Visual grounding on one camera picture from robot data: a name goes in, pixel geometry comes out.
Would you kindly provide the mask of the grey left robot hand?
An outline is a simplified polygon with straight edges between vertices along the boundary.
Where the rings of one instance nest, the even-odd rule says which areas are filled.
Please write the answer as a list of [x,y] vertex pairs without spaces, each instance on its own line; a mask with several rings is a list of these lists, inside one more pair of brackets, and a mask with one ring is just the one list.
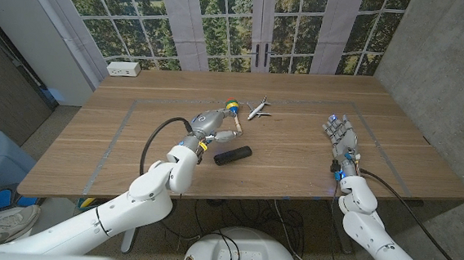
[[[225,118],[233,118],[236,130],[224,130],[218,132],[217,129],[223,124]],[[179,142],[180,146],[185,146],[195,152],[200,146],[200,142],[229,142],[236,137],[243,135],[243,130],[239,124],[238,115],[232,111],[222,108],[219,110],[207,110],[195,116],[191,121],[192,130]]]

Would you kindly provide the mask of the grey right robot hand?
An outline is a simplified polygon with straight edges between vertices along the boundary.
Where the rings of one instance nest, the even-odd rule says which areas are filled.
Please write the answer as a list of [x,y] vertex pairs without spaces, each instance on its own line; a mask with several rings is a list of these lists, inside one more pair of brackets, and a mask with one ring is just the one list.
[[358,176],[358,138],[347,116],[343,115],[342,119],[339,119],[336,115],[331,115],[323,125],[323,130],[332,143],[333,160],[330,171],[335,173],[335,178],[340,180],[348,176]]

